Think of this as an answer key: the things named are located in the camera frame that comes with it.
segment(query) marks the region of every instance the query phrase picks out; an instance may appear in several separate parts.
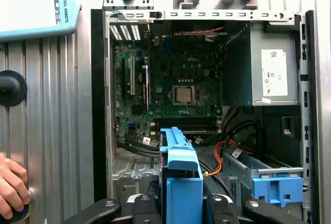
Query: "label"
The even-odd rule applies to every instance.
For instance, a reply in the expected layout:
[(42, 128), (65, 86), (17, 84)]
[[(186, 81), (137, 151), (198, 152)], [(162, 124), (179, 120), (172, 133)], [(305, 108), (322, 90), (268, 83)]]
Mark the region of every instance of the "label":
[(152, 147), (158, 147), (159, 146), (159, 142), (156, 141), (156, 140), (152, 140), (149, 145), (152, 146)]
[(264, 102), (266, 104), (271, 104), (271, 99), (262, 97), (262, 102)]
[(237, 148), (236, 150), (234, 150), (234, 152), (232, 153), (232, 156), (235, 158), (238, 158), (239, 155), (243, 152), (243, 150), (241, 150), (240, 148)]
[(286, 53), (283, 50), (261, 50), (263, 96), (287, 96)]
[(144, 137), (144, 139), (143, 139), (143, 144), (144, 145), (149, 145), (150, 142), (151, 142), (151, 139), (150, 138)]

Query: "red wire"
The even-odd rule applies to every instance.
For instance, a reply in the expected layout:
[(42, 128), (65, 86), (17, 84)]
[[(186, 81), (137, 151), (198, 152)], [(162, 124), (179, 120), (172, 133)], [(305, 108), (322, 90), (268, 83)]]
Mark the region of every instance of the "red wire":
[(206, 33), (212, 33), (212, 32), (215, 32), (215, 31), (219, 31), (219, 30), (222, 30), (224, 29), (224, 27), (218, 27), (216, 29), (212, 29), (212, 30), (205, 30), (205, 31), (191, 31), (191, 32), (179, 32), (180, 34), (206, 34)]
[(228, 50), (227, 50), (226, 47), (224, 47), (224, 49), (225, 49), (224, 59), (221, 60), (221, 61), (219, 62), (219, 65), (222, 65), (222, 63), (223, 63), (225, 60), (227, 60), (227, 57), (228, 57)]

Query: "pcie slot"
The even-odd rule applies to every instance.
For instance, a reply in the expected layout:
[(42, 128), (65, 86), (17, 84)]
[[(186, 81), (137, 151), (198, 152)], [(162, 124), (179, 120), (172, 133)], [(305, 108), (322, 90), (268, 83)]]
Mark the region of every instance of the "pcie slot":
[(123, 101), (126, 101), (126, 90), (127, 90), (127, 85), (126, 85), (126, 65), (125, 65), (125, 59), (123, 59), (121, 61), (121, 83), (122, 83), (122, 97), (123, 97)]
[(136, 94), (136, 58), (130, 57), (130, 94)]
[(148, 73), (148, 65), (143, 66), (144, 74), (145, 74), (145, 83), (143, 85), (143, 101), (146, 105), (146, 110), (149, 110), (149, 73)]

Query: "metal panel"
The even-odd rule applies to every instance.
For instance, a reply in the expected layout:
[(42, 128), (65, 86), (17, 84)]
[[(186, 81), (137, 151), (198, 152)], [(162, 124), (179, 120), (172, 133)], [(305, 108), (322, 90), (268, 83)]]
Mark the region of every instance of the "metal panel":
[(91, 62), (78, 46), (88, 47), (86, 36), (0, 49), (0, 70), (19, 72), (28, 85), (25, 101), (0, 107), (0, 151), (28, 171), (36, 202), (29, 223), (57, 224), (94, 202)]
[(320, 223), (331, 223), (331, 24), (330, 0), (315, 0), (315, 55)]

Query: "green circuit board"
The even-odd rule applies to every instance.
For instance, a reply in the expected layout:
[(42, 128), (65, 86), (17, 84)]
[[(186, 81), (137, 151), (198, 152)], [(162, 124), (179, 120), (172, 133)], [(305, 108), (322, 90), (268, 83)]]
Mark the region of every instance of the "green circuit board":
[[(217, 47), (214, 51), (207, 47), (182, 46), (180, 42), (171, 44), (171, 52), (164, 46), (151, 48), (152, 109), (157, 117), (210, 117), (221, 113), (220, 60)], [(187, 96), (191, 104), (175, 103), (176, 90), (182, 93), (194, 91)]]
[(158, 120), (161, 119), (220, 119), (221, 76), (217, 68), (220, 60), (217, 47), (171, 42), (169, 50), (164, 42), (158, 46), (119, 43), (114, 47), (119, 140), (124, 140), (127, 133), (135, 135), (139, 141), (144, 137), (157, 140)]

